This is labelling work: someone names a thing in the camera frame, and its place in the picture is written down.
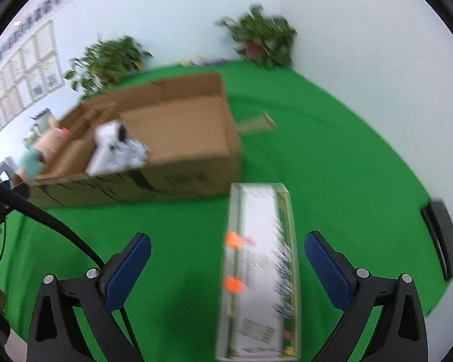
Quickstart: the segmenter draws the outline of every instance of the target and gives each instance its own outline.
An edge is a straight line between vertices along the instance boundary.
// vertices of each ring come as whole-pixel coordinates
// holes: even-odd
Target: plant pot
[[[263,48],[256,43],[247,42],[245,44],[245,56],[247,60],[255,61],[263,55]]]

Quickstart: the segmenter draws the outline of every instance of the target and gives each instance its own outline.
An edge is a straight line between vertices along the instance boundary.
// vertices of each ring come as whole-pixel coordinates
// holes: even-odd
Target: plush toy
[[[59,128],[58,121],[49,117],[50,128],[39,138],[34,146],[25,150],[20,157],[18,168],[13,179],[14,186],[25,182],[30,185],[35,181],[35,176],[39,174],[44,165],[49,162],[54,152],[56,152],[69,135],[69,130]]]

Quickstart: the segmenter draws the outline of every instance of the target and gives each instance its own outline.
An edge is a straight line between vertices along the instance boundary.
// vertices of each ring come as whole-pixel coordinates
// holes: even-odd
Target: open cardboard box
[[[90,177],[96,127],[122,119],[151,150],[144,167]],[[238,180],[240,145],[219,74],[151,82],[81,103],[70,136],[36,177],[29,200],[49,208],[211,196]]]

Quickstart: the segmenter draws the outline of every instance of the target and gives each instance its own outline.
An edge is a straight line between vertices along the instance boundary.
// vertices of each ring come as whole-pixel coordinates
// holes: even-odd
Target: rectangular box with white label
[[[232,184],[219,310],[217,360],[300,358],[297,248],[284,185]]]

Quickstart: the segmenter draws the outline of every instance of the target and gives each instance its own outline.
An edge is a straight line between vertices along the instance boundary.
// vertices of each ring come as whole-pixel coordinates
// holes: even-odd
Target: teal clothing of plush toy
[[[39,150],[30,148],[30,150],[25,150],[20,157],[17,171],[21,168],[24,169],[28,183],[35,181],[35,176],[42,171],[44,164],[39,160],[42,158],[41,155]]]

